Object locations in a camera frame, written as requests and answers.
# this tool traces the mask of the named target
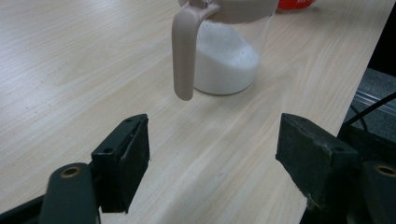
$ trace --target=pitcher handle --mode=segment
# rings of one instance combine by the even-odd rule
[[[175,15],[172,24],[172,53],[176,95],[189,101],[193,95],[195,51],[198,29],[219,6],[203,0],[190,0]]]

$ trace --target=plastic pitcher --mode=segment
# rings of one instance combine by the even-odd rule
[[[277,0],[178,0],[172,25],[174,87],[182,100],[193,88],[210,94],[246,89],[261,62]]]

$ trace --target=pitcher lid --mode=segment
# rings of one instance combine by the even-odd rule
[[[189,0],[177,0],[184,6]],[[216,4],[220,7],[219,12],[208,19],[223,23],[242,23],[257,21],[273,14],[277,7],[277,0],[190,0]]]

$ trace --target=white powder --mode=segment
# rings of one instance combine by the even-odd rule
[[[259,54],[231,27],[204,21],[198,32],[194,86],[212,94],[244,90],[254,79]]]

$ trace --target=light wood surface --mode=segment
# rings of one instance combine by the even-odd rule
[[[0,213],[147,113],[148,170],[130,214],[103,223],[298,223],[305,198],[275,160],[280,114],[337,134],[393,5],[318,0],[276,14],[247,90],[183,102],[176,0],[1,1]]]

